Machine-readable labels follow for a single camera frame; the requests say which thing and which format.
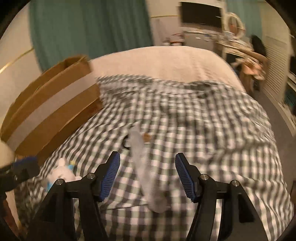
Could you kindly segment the white bear plush toy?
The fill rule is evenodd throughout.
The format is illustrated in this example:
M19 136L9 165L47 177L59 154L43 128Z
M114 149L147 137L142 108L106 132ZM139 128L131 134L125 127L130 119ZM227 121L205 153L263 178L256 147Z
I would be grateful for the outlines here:
M52 185L58 179L63 179L65 182L77 181L82 179L81 176L76 176L73 172L74 165L67 164L64 158L60 158L56 162L56 166L49 172L46 181L46 191L49 191Z

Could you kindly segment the brown cardboard box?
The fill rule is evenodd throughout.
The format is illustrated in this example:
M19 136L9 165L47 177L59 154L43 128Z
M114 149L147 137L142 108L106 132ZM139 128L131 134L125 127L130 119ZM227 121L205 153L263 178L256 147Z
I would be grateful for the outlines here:
M1 140L39 164L103 108L88 57L69 57L45 71L10 105Z

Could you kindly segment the clear plastic tube wrapper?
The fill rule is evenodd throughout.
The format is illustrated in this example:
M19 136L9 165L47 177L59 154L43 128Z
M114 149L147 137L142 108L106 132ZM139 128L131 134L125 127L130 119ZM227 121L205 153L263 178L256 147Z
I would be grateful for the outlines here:
M165 212L168 209L168 203L158 185L158 178L149 157L148 147L138 126L133 126L129 130L128 143L130 144L134 170L149 210L155 213Z

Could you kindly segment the grey checkered blanket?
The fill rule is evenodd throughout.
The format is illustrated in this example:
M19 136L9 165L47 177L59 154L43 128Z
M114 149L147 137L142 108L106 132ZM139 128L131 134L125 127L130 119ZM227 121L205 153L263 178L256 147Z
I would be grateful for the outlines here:
M100 207L110 240L184 240L196 209L185 195L175 155L216 181L238 180L276 240L290 223L294 207L269 118L243 91L218 81L179 83L144 76L99 78L103 109L72 134L41 167L39 176L15 190L16 208L28 227L46 196L45 178L64 158L85 176L118 151L114 185ZM129 151L122 141L131 127L148 133L152 170L169 208L151 212L140 190Z

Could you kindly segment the green curtain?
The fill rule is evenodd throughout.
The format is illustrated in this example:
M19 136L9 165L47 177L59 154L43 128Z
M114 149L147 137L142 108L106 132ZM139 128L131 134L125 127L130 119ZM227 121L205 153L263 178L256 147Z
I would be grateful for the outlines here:
M29 19L43 71L74 55L94 59L154 44L145 1L30 1Z

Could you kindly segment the white shelf cabinet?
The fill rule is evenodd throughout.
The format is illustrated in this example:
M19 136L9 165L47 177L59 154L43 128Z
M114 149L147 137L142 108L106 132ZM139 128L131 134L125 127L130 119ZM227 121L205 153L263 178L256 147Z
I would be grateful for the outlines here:
M267 58L269 60L264 91L280 110L281 115L290 125L295 126L290 108L285 103L285 89L287 87L288 67L290 65L290 45L288 42L273 37L265 37Z

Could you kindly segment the wooden chair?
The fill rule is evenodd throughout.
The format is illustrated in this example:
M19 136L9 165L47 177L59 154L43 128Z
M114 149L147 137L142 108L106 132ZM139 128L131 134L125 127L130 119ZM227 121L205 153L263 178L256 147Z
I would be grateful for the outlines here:
M248 50L239 50L243 57L237 58L231 66L238 70L239 79L249 95L254 94L254 83L258 82L259 88L264 87L268 73L269 60L261 54Z

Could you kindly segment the cream bed cover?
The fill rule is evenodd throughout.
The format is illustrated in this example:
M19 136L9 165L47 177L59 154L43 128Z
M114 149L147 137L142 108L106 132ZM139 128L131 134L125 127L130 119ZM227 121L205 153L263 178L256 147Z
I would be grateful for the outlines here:
M105 55L88 60L96 78L111 75L145 75L190 83L216 80L243 90L229 64L212 51L188 46L154 46ZM12 163L16 154L1 140L1 165Z

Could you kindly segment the black backpack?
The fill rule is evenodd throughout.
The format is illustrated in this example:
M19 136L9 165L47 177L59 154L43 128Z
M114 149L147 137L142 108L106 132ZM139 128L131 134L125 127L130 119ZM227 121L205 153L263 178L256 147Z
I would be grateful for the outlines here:
M253 45L254 52L267 57L266 48L262 40L256 35L251 35L250 40L251 44Z

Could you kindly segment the white dressing table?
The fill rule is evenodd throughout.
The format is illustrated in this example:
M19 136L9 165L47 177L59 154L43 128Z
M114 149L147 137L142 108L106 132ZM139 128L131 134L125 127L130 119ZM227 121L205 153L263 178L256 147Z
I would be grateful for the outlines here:
M215 42L217 50L221 51L221 57L228 63L236 62L237 58L244 58L247 56L247 52L253 52L253 48L236 43L233 41L217 40Z

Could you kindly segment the grey storage boxes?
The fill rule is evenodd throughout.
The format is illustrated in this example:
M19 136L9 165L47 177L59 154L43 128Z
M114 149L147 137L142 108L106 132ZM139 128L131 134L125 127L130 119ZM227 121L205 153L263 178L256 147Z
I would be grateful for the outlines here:
M219 35L210 30L183 30L184 45L214 51Z

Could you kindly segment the round vanity mirror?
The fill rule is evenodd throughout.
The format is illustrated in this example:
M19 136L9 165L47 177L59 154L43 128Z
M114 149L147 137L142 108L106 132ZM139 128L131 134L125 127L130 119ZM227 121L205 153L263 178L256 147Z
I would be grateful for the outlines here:
M235 39L241 39L245 36L245 25L240 17L232 12L224 15L224 31L233 35Z

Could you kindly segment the teal window curtain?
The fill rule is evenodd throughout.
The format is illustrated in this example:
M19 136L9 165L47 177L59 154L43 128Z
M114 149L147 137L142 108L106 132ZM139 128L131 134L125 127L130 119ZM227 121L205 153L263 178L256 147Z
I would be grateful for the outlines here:
M261 15L258 1L227 0L227 10L239 16L245 25L245 35L262 38Z

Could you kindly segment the black television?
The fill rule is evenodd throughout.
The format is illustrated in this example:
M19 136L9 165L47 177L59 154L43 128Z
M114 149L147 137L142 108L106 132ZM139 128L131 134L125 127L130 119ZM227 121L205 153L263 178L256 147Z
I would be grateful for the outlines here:
M181 2L182 23L222 28L221 8L208 4Z

